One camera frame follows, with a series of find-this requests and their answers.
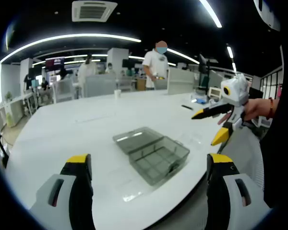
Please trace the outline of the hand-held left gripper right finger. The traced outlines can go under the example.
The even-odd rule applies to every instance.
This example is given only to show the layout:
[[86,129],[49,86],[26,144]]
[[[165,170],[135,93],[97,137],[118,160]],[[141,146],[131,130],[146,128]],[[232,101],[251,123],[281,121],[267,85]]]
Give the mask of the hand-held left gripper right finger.
[[207,155],[207,230],[252,230],[270,212],[262,189],[226,155]]

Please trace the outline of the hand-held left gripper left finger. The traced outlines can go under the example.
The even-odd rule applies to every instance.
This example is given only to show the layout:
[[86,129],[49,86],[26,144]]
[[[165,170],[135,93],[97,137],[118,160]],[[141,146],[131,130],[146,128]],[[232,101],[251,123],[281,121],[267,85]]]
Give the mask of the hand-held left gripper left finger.
[[36,192],[31,214],[47,230],[94,230],[91,155],[69,158]]

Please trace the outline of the person's right hand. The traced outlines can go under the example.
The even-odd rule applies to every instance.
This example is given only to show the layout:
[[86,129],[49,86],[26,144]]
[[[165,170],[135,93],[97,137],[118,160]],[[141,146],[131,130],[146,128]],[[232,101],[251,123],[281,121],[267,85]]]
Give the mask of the person's right hand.
[[269,99],[249,99],[244,105],[244,120],[249,121],[258,116],[268,117],[271,109],[271,101]]

